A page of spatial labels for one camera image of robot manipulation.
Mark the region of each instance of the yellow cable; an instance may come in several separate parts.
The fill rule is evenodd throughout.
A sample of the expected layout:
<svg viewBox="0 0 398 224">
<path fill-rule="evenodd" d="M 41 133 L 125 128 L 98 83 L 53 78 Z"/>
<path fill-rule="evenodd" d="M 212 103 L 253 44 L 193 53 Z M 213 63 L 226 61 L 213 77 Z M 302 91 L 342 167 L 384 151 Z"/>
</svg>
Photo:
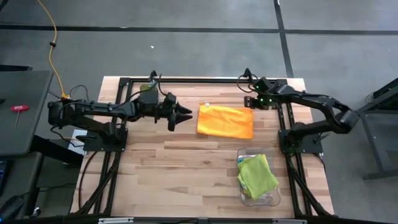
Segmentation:
<svg viewBox="0 0 398 224">
<path fill-rule="evenodd" d="M 49 11 L 45 8 L 45 6 L 42 4 L 42 2 L 40 2 L 40 0 L 37 0 L 37 2 L 43 7 L 44 11 L 45 11 L 45 12 L 47 13 L 47 15 L 49 16 L 49 18 L 50 18 L 50 20 L 51 20 L 51 22 L 52 22 L 52 25 L 54 26 L 55 35 L 54 35 L 54 39 L 53 39 L 52 42 L 55 44 L 55 41 L 57 40 L 57 26 L 55 25 L 54 20 L 52 19 L 52 17 L 51 17 L 51 15 L 50 15 Z M 60 75 L 58 74 L 57 70 L 55 69 L 54 65 L 52 64 L 52 51 L 53 51 L 53 49 L 54 49 L 54 46 L 51 45 L 50 53 L 49 53 L 49 62 L 50 62 L 50 65 L 51 65 L 52 70 L 54 71 L 54 73 L 56 74 L 56 76 L 57 76 L 57 78 L 58 78 L 58 82 L 59 82 L 59 84 L 60 84 L 61 93 L 62 93 L 62 94 L 61 94 L 61 98 L 69 98 L 69 95 L 66 95 L 65 92 L 64 92 L 64 90 L 63 90 L 63 86 L 62 86 L 62 82 L 61 82 Z"/>
</svg>

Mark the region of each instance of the orange cloth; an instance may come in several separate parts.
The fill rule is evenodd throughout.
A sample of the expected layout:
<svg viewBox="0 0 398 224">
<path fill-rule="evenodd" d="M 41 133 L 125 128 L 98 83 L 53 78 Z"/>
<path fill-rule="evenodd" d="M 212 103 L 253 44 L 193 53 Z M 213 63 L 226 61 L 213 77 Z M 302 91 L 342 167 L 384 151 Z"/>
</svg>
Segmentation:
<svg viewBox="0 0 398 224">
<path fill-rule="evenodd" d="M 253 138 L 253 111 L 246 108 L 200 105 L 197 132 L 239 139 Z"/>
</svg>

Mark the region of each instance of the gray carpet floor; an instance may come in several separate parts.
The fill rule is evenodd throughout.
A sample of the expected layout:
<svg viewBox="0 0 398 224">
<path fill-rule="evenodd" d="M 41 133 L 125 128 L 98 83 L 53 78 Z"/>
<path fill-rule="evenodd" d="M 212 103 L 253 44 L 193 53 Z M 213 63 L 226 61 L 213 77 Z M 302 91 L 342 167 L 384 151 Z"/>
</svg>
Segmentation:
<svg viewBox="0 0 398 224">
<path fill-rule="evenodd" d="M 193 27 L 277 29 L 273 0 L 43 0 L 58 26 Z M 398 30 L 395 0 L 280 0 L 286 29 Z M 10 0 L 1 24 L 50 22 L 35 1 Z M 365 97 L 397 78 L 397 35 L 287 34 L 295 78 L 308 92 L 323 93 L 357 109 Z M 50 70 L 52 31 L 0 30 L 0 64 Z M 220 32 L 81 32 L 60 31 L 53 62 L 64 87 L 83 84 L 97 99 L 107 75 L 236 77 L 246 67 L 266 77 L 286 77 L 279 34 Z M 52 91 L 59 93 L 56 79 Z M 83 90 L 74 92 L 84 97 Z M 47 101 L 55 100 L 49 95 Z M 43 110 L 37 134 L 49 132 Z M 323 115 L 313 111 L 314 120 Z M 63 130 L 71 135 L 72 128 Z M 376 171 L 373 154 L 359 123 L 347 135 L 323 141 L 326 174 L 335 213 L 345 218 L 398 222 L 398 178 L 364 182 Z M 46 159 L 40 186 L 74 183 L 79 168 Z M 66 214 L 73 186 L 40 194 L 42 216 Z"/>
</svg>

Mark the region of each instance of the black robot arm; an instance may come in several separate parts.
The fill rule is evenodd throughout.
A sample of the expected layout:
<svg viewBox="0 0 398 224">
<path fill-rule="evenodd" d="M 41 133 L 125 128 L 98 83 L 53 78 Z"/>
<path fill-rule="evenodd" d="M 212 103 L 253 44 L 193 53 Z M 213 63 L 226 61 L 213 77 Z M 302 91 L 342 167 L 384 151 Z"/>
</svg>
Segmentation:
<svg viewBox="0 0 398 224">
<path fill-rule="evenodd" d="M 159 102 L 159 94 L 156 88 L 150 88 L 133 101 L 127 101 L 119 105 L 112 103 L 98 103 L 86 100 L 61 100 L 48 103 L 49 123 L 53 127 L 62 129 L 64 126 L 72 125 L 90 131 L 87 136 L 78 136 L 79 140 L 85 142 L 84 150 L 115 151 L 123 149 L 127 130 L 118 128 L 116 123 L 101 123 L 86 115 L 98 115 L 117 117 L 122 120 L 135 122 L 145 116 L 153 117 L 155 123 L 160 118 L 168 120 L 168 130 L 174 131 L 178 123 L 191 119 L 192 111 L 177 103 L 177 98 L 168 93 L 163 102 Z"/>
<path fill-rule="evenodd" d="M 333 131 L 337 134 L 349 133 L 359 119 L 357 112 L 336 99 L 319 94 L 309 94 L 294 90 L 289 85 L 271 84 L 262 77 L 253 83 L 257 98 L 245 97 L 245 106 L 268 109 L 275 103 L 297 103 L 320 110 L 325 120 L 310 124 L 295 123 L 287 133 L 286 141 L 291 146 L 300 144 L 305 136 Z"/>
</svg>

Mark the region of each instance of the green cloth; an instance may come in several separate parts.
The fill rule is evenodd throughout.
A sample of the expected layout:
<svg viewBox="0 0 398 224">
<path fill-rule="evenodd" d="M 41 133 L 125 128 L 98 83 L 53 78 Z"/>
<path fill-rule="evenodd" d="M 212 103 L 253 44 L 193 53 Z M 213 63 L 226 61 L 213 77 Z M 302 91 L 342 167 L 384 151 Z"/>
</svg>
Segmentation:
<svg viewBox="0 0 398 224">
<path fill-rule="evenodd" d="M 278 180 L 271 173 L 266 155 L 259 154 L 238 164 L 238 179 L 244 192 L 257 200 L 261 195 L 278 186 Z"/>
</svg>

